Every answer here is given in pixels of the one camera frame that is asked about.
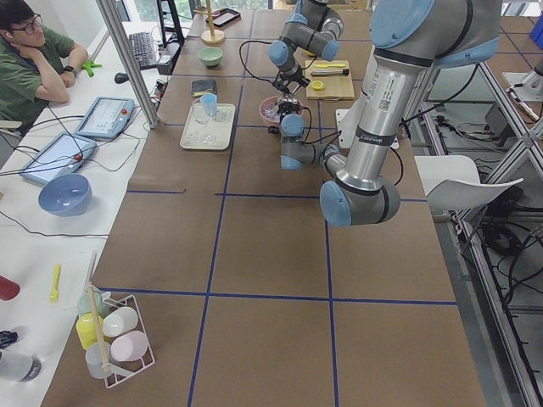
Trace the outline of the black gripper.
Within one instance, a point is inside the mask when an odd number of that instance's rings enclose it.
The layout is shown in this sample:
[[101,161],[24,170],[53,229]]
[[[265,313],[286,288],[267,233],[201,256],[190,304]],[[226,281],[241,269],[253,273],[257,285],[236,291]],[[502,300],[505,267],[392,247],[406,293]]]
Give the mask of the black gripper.
[[305,106],[300,104],[300,103],[281,102],[277,106],[277,113],[279,115],[279,122],[282,123],[283,120],[289,114],[302,115],[304,110],[305,110]]
[[276,90],[288,90],[291,83],[296,84],[296,89],[300,87],[307,87],[309,80],[302,73],[295,73],[293,75],[287,75],[279,71],[273,81],[273,87]]

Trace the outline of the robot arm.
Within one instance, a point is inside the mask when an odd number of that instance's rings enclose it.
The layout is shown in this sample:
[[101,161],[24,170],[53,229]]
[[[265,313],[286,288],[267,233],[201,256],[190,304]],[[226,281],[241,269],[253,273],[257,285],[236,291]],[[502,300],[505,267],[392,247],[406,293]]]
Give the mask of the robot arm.
[[343,31],[344,23],[328,1],[298,1],[281,35],[268,49],[268,57],[278,69],[273,87],[282,93],[291,93],[288,85],[292,82],[307,87],[310,81],[294,57],[295,51],[300,47],[332,61],[339,51],[338,39]]
[[280,122],[281,164],[296,170],[319,163],[331,178],[320,190],[330,225],[385,222],[400,207],[396,186],[383,167],[419,74],[431,67],[476,64],[497,51],[498,1],[381,1],[370,24],[373,75],[365,99],[350,109],[354,139],[347,155],[333,144],[312,146],[302,138],[304,121],[288,114]]

